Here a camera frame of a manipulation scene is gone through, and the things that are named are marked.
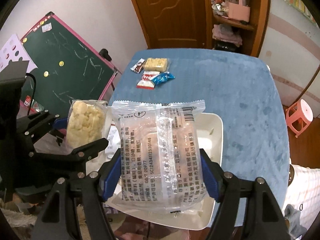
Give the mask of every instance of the white plaid fabric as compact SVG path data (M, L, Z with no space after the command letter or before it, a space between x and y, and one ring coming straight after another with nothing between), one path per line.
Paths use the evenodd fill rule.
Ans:
M320 211L320 169L292 165L294 178L287 189L282 213L288 204L301 210L300 225L309 229Z

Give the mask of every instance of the paper with circles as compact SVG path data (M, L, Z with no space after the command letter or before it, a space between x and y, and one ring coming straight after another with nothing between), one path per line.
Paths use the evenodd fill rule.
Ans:
M12 34L10 39L8 39L0 50L0 72L7 67L10 60L28 60L29 64L27 73L30 73L32 70L37 68L36 64L32 61L16 34Z

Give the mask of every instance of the wall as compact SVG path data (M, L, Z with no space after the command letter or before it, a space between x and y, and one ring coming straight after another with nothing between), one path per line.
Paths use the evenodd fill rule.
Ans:
M259 58L270 66L282 103L290 106L320 64L320 29L284 0L271 0ZM320 77L303 98L320 115Z
M131 0L20 0L0 31L0 47L17 33L22 37L49 11L93 48L106 48L123 71L133 54L146 49Z

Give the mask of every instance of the green chalkboard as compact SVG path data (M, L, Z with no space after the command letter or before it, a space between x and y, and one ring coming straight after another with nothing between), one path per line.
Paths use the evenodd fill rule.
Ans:
M31 71L37 83L35 101L60 117L68 116L73 99L98 99L114 75L97 52L52 12L21 41L38 67ZM32 88L32 81L24 84L23 102Z

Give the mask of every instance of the white wall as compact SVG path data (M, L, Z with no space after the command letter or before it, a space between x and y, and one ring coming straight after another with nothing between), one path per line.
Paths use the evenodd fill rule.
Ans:
M106 48L124 70L133 54L147 45L131 0L20 0L0 31L0 48L13 33L22 37L49 11L93 48Z
M320 29L284 0L271 0L270 14L290 23L320 46ZM320 64L319 57L320 55L315 57L302 45L270 27L267 28L259 55L259 58L270 66L271 73L302 88L306 87L317 70ZM280 84L278 81L275 83L284 105L291 105L301 93L292 86ZM312 86L311 90L311 93L320 98L320 80L319 86ZM315 116L319 115L320 103L313 102L311 98L305 100L314 106Z

